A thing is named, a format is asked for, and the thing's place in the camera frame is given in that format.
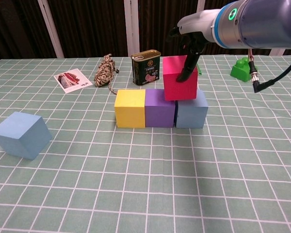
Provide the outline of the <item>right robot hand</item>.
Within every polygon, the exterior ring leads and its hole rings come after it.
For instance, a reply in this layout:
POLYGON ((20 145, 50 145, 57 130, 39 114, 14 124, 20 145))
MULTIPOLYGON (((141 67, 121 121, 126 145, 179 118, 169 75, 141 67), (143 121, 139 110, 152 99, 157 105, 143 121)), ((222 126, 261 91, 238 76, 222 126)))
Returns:
POLYGON ((176 78, 178 83, 187 81, 196 67, 198 59, 208 43, 214 43, 212 25, 220 9, 203 10, 185 16, 167 34, 166 41, 177 36, 188 39, 182 47, 188 51, 181 73, 176 78))

